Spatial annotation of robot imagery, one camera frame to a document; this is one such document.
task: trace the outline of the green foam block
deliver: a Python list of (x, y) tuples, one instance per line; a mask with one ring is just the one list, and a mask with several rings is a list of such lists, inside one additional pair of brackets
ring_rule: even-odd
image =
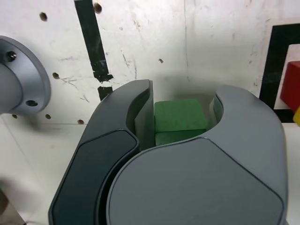
[(196, 137), (198, 135), (203, 134), (204, 132), (206, 132), (206, 129), (161, 132), (155, 134), (155, 144), (156, 146), (159, 146), (163, 144), (179, 142), (192, 137)]
[(196, 99), (156, 102), (154, 114), (156, 133), (207, 127), (201, 105)]

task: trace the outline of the black stripe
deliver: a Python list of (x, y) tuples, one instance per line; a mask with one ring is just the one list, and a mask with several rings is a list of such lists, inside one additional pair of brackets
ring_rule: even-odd
[(93, 2), (92, 0), (75, 0), (75, 7), (94, 77), (100, 82), (109, 81), (113, 76), (108, 72)]
[[(272, 28), (259, 95), (259, 99), (272, 109), (274, 109), (287, 50), (292, 44), (300, 44), (300, 23), (278, 25)], [(282, 123), (293, 123), (292, 110), (276, 109), (274, 112)]]

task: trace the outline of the bolt hole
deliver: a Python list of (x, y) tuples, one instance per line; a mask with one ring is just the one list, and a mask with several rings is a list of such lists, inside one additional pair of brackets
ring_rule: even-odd
[(38, 103), (36, 101), (33, 101), (33, 100), (28, 100), (28, 101), (26, 101), (26, 105), (28, 105), (28, 106), (37, 106)]
[(6, 53), (6, 59), (8, 62), (12, 62), (17, 58), (17, 54), (13, 51), (9, 51)]
[(58, 73), (53, 73), (52, 76), (56, 80), (58, 80), (60, 78), (60, 76), (58, 75)]
[(83, 120), (78, 120), (77, 123), (78, 124), (84, 124), (84, 121)]
[(96, 12), (97, 14), (101, 13), (101, 11), (102, 11), (102, 6), (99, 5), (98, 3), (95, 3), (95, 4), (94, 4), (94, 10), (95, 10), (95, 12)]
[(46, 13), (40, 13), (39, 18), (41, 18), (42, 21), (47, 21), (47, 19), (48, 19)]

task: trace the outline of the dark gray panel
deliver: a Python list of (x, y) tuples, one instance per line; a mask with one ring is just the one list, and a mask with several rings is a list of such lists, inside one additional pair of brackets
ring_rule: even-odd
[(280, 198), (208, 139), (146, 150), (123, 166), (108, 225), (277, 225)]
[(241, 88), (217, 90), (223, 106), (221, 121), (202, 134), (274, 190), (287, 208), (286, 143), (282, 124), (261, 100)]
[(135, 135), (140, 143), (140, 151), (155, 147), (152, 81), (150, 82), (149, 99), (135, 118)]
[(116, 89), (97, 106), (79, 144), (117, 129), (133, 131), (134, 119), (149, 96), (149, 80), (132, 81)]
[(98, 223), (98, 219), (105, 222), (106, 198), (104, 202), (98, 202), (98, 195), (105, 196), (103, 193), (105, 191), (103, 190), (105, 179), (109, 173), (113, 172), (116, 162), (121, 158), (125, 160), (126, 154), (127, 160), (136, 154), (133, 152), (135, 146), (136, 140), (128, 132), (122, 130), (80, 146), (74, 155), (56, 199), (52, 202), (49, 210), (50, 223), (56, 225), (93, 225)]

